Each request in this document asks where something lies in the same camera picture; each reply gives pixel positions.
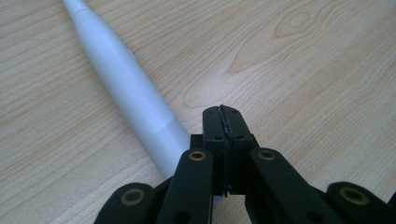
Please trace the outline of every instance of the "tapered tip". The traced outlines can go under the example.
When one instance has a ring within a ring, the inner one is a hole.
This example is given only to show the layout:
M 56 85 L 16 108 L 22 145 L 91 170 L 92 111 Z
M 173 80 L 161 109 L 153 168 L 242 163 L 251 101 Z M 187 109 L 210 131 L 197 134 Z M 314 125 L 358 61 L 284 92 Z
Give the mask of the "tapered tip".
M 64 5 L 72 18 L 81 10 L 91 10 L 82 0 L 64 0 Z

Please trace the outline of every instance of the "white tube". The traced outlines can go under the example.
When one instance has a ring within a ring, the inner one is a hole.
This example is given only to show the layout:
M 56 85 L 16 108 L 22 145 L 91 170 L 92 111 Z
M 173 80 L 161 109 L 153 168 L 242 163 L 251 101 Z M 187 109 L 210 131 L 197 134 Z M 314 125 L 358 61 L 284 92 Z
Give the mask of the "white tube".
M 82 0 L 64 0 L 94 69 L 159 169 L 172 176 L 190 135 L 117 37 Z

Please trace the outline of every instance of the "black plastic linkage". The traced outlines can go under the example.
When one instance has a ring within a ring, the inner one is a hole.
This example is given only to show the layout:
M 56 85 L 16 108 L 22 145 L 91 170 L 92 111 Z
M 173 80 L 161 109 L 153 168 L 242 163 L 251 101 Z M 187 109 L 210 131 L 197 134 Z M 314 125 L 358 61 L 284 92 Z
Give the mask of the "black plastic linkage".
M 183 153 L 156 223 L 210 223 L 213 155 L 195 148 Z
M 255 204 L 261 201 L 276 223 L 342 223 L 342 219 L 279 152 L 270 148 L 255 148 L 250 158 L 252 168 L 247 206 L 252 206 L 249 205 L 250 199 Z M 268 218 L 257 217 L 268 214 L 255 210 L 247 212 L 250 219 Z
M 229 106 L 213 106 L 203 113 L 204 148 L 215 156 L 215 194 L 245 194 L 245 167 L 258 147 L 241 113 Z
M 96 224 L 152 223 L 154 189 L 146 184 L 133 183 L 117 189 L 100 211 Z
M 393 196 L 389 199 L 388 205 L 396 209 L 396 192 L 394 192 Z
M 396 223 L 396 210 L 358 185 L 331 184 L 327 196 L 329 204 L 347 223 Z

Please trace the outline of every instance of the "wooden table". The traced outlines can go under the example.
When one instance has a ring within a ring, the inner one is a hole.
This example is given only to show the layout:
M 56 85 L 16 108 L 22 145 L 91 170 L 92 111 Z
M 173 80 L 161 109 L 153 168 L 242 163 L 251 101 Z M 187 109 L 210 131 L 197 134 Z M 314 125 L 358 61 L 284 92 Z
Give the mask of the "wooden table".
M 229 105 L 311 185 L 396 190 L 396 1 L 87 4 L 189 133 Z M 0 0 L 0 23 L 0 223 L 92 223 L 120 186 L 163 181 L 62 1 Z M 243 200 L 214 223 L 249 223 Z

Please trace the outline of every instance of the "wood grain surface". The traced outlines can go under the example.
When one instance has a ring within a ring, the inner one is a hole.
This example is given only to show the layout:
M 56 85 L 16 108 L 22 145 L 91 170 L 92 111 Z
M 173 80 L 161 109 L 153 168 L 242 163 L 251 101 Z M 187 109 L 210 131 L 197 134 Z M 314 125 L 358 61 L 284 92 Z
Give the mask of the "wood grain surface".
M 396 190 L 396 1 L 87 4 L 189 133 L 229 105 L 308 183 Z M 0 0 L 0 223 L 93 223 L 163 180 L 85 56 L 62 1 Z M 214 223 L 249 223 L 242 196 Z

